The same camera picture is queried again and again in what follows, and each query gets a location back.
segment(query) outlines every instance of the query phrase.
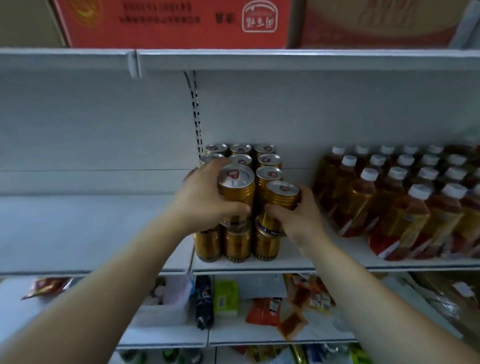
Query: gold can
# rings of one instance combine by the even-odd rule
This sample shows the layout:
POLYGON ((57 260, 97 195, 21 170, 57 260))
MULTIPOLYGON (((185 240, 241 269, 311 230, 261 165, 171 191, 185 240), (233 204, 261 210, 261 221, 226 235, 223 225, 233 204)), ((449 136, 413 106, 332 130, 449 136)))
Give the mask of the gold can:
POLYGON ((274 260, 280 251, 280 237, 273 236, 260 228, 259 217, 255 219, 255 234, 253 235, 252 253, 260 260, 274 260))
POLYGON ((224 155, 225 157, 228 157, 230 155, 230 150, 228 149, 228 145, 223 143, 216 143, 210 144, 209 146, 205 147, 205 154, 210 153, 219 153, 224 155))
POLYGON ((269 144, 255 144, 253 146, 253 157, 258 159, 259 156, 262 154, 274 154, 276 153, 276 148, 274 145, 269 145, 269 144))
POLYGON ((277 167, 263 166, 255 171, 255 201, 253 203, 254 215, 263 212, 266 203, 267 183, 282 181, 282 171, 277 167))
POLYGON ((231 154, 250 154, 252 146, 250 144, 234 144, 230 146, 231 154))
POLYGON ((208 153, 200 157, 200 165, 207 164, 214 158, 221 158, 223 154, 220 153, 208 153))
POLYGON ((279 155, 273 153, 261 154, 257 158, 258 168, 263 166, 273 166, 282 168, 282 158, 279 155))
POLYGON ((247 166, 227 164, 217 178, 218 192, 228 201, 239 201, 250 206, 250 212, 243 216, 231 216, 222 221, 226 228, 243 227, 252 215, 255 174, 247 166))
POLYGON ((253 167, 253 159, 248 154, 232 154, 228 157, 231 163, 242 164, 248 168, 253 167))
POLYGON ((193 233, 195 252, 204 262, 215 262, 222 255, 222 234, 220 225, 213 229, 193 233))
POLYGON ((241 263, 250 256, 252 224, 250 220, 242 228, 225 229, 223 251, 225 257, 235 263, 241 263))
MULTIPOLYGON (((297 207, 299 189, 293 184, 283 181, 271 181, 267 183, 266 203, 280 205, 288 210, 297 207)), ((268 215, 265 211, 258 216, 260 229, 273 236, 285 236, 280 221, 268 215)))

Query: white plastic container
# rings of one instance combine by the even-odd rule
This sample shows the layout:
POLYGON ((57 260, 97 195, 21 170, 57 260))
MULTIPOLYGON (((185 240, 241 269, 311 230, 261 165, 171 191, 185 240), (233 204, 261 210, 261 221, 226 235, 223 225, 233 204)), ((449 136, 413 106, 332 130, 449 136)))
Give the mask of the white plastic container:
POLYGON ((188 319, 192 283, 188 276, 165 277, 162 305, 141 305, 132 319, 132 326, 178 326, 188 319))

